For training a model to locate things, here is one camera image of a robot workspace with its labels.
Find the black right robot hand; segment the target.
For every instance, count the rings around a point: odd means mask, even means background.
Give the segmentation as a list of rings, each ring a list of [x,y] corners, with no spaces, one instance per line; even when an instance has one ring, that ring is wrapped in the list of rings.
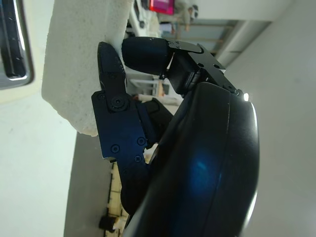
[[[238,237],[252,215],[260,167],[255,108],[202,45],[133,37],[122,55],[98,44],[101,90],[91,99],[103,158],[118,166],[125,237]],[[168,79],[171,114],[134,100],[125,71]]]

